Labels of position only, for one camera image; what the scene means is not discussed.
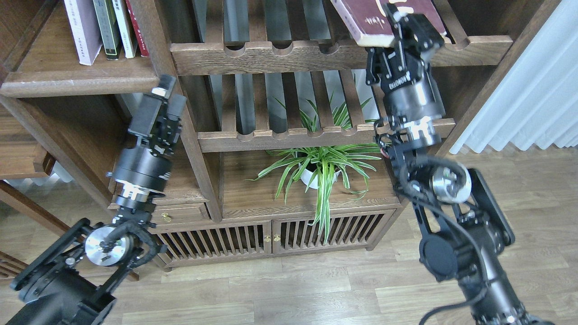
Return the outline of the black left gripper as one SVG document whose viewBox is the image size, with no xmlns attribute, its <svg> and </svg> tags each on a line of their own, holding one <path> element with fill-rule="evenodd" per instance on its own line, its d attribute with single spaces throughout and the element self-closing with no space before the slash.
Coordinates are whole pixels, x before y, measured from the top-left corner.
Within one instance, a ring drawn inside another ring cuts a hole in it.
<svg viewBox="0 0 578 325">
<path fill-rule="evenodd" d="M 175 145 L 182 130 L 180 121 L 186 105 L 184 95 L 170 98 L 176 78 L 163 74 L 159 84 L 144 93 L 133 115 L 128 133 L 136 137 L 134 146 L 121 151 L 107 177 L 139 194 L 164 192 L 171 177 Z"/>
</svg>

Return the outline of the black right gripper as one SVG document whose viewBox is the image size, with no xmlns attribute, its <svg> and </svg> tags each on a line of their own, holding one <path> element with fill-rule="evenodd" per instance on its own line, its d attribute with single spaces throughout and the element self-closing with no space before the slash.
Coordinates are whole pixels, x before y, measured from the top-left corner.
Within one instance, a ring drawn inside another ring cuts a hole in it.
<svg viewBox="0 0 578 325">
<path fill-rule="evenodd" d="M 368 85 L 378 84 L 394 131 L 435 131 L 433 121 L 445 115 L 438 86 L 431 73 L 431 58 L 444 39 L 422 13 L 404 16 L 395 4 L 382 9 L 394 33 L 391 48 L 368 47 Z"/>
</svg>

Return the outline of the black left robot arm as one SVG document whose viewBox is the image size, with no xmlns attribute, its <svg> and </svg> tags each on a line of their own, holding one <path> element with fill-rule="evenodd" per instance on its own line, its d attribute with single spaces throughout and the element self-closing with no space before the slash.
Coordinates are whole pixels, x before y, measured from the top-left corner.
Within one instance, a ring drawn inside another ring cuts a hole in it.
<svg viewBox="0 0 578 325">
<path fill-rule="evenodd" d="M 9 325 L 100 325 L 116 304 L 114 290 L 128 274 L 167 250 L 149 232 L 153 200 L 164 196 L 186 97 L 173 95 L 176 77 L 163 74 L 143 95 L 125 148 L 109 177 L 121 183 L 110 224 L 79 220 L 11 283 L 23 308 Z"/>
</svg>

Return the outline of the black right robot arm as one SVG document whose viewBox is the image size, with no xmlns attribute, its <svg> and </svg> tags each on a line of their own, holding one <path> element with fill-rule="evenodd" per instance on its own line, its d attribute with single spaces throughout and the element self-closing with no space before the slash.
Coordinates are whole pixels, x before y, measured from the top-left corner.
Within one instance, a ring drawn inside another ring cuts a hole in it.
<svg viewBox="0 0 578 325">
<path fill-rule="evenodd" d="M 384 92 L 391 133 L 374 140 L 392 162 L 394 190 L 407 198 L 422 234 L 420 261 L 438 282 L 456 279 L 465 301 L 424 315 L 468 306 L 478 325 L 547 325 L 532 316 L 514 292 L 498 255 L 515 236 L 479 170 L 427 154 L 440 142 L 433 121 L 445 110 L 431 75 L 431 57 L 444 41 L 421 13 L 377 3 L 393 32 L 391 45 L 368 48 L 367 84 Z"/>
</svg>

